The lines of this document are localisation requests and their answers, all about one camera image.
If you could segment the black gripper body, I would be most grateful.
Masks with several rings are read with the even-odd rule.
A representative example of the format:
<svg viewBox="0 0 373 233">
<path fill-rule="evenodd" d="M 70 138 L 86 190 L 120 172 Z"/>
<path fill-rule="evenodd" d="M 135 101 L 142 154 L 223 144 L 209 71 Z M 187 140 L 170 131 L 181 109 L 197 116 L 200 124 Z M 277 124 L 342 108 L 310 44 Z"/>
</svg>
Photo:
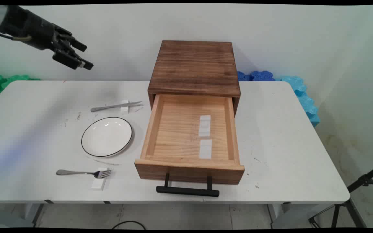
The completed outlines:
<svg viewBox="0 0 373 233">
<path fill-rule="evenodd" d="M 56 51 L 58 45 L 57 25 L 20 6 L 8 6 L 5 15 L 5 34 L 15 38 L 28 38 L 23 43 L 39 50 Z"/>
</svg>

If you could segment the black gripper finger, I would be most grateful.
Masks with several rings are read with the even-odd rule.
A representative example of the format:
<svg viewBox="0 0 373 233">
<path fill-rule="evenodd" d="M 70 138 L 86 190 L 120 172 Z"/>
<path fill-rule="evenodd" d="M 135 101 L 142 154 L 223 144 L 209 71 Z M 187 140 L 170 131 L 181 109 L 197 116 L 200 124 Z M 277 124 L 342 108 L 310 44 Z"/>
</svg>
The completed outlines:
<svg viewBox="0 0 373 233">
<path fill-rule="evenodd" d="M 53 41 L 52 42 L 53 60 L 59 62 L 71 69 L 85 68 L 91 70 L 94 67 L 92 62 L 81 58 L 73 49 L 70 41 Z"/>
<path fill-rule="evenodd" d="M 64 28 L 56 28 L 56 38 L 58 41 L 64 42 L 82 52 L 85 52 L 87 46 L 79 42 L 76 38 L 73 37 L 72 33 Z"/>
</svg>

